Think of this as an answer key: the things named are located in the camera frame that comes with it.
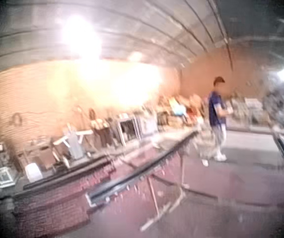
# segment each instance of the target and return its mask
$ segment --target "floor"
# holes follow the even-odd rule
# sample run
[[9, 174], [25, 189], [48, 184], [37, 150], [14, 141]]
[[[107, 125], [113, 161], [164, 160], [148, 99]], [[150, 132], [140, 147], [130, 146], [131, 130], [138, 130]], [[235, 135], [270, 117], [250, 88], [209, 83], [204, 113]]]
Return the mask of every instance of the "floor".
[[[229, 132], [226, 162], [209, 161], [206, 167], [198, 148], [191, 145], [184, 159], [184, 188], [180, 157], [155, 172], [151, 179], [158, 207], [166, 210], [160, 219], [146, 180], [125, 191], [107, 206], [90, 215], [90, 223], [60, 238], [267, 238], [284, 237], [284, 160], [272, 137]], [[204, 134], [194, 142], [207, 142]], [[159, 147], [170, 140], [157, 141]], [[142, 147], [127, 160], [143, 164], [157, 152]], [[132, 168], [118, 164], [119, 171]]]

